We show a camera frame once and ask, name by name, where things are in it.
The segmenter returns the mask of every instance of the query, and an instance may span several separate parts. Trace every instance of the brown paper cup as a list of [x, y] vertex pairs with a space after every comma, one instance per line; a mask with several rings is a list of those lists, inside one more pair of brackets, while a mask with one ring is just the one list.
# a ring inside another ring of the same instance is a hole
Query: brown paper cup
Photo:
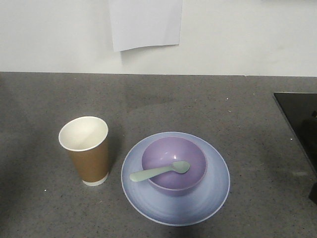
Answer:
[[81, 117], [67, 123], [59, 132], [64, 147], [84, 184], [102, 184], [109, 173], [108, 126], [96, 117]]

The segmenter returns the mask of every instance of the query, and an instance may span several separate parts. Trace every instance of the spoon handle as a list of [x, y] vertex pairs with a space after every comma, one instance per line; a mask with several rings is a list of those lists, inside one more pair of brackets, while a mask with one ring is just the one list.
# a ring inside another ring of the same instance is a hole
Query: spoon handle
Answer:
[[140, 182], [146, 179], [150, 179], [156, 175], [163, 174], [165, 172], [173, 170], [172, 166], [160, 167], [150, 170], [142, 170], [130, 174], [130, 179], [134, 182]]

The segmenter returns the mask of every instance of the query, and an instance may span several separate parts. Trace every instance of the paper sheet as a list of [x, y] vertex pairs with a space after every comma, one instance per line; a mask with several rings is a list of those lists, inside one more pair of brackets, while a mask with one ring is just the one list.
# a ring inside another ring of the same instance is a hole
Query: paper sheet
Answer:
[[114, 51], [179, 44], [183, 0], [109, 0]]

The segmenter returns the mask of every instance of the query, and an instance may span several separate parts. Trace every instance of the plate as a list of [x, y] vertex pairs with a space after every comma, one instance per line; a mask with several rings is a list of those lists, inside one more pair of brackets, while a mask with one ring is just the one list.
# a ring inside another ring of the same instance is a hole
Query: plate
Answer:
[[[205, 177], [197, 188], [183, 196], [168, 196], [157, 191], [149, 181], [133, 182], [129, 175], [142, 170], [143, 152], [153, 141], [179, 136], [198, 145], [206, 155]], [[182, 132], [163, 132], [137, 143], [127, 154], [121, 170], [121, 183], [131, 205], [148, 219], [168, 226], [189, 226], [214, 215], [227, 199], [230, 188], [228, 167], [222, 156], [204, 140]]]

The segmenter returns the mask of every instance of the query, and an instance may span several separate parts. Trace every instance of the spoon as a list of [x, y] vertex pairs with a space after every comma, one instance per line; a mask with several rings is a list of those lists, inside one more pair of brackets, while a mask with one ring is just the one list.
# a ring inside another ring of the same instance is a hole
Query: spoon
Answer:
[[154, 176], [166, 173], [168, 171], [175, 171], [180, 174], [183, 174], [189, 170], [190, 164], [186, 161], [177, 161], [173, 162], [170, 166], [150, 169], [150, 170], [142, 170], [135, 173], [130, 174], [130, 179], [134, 182], [140, 182], [146, 179], [150, 179]]

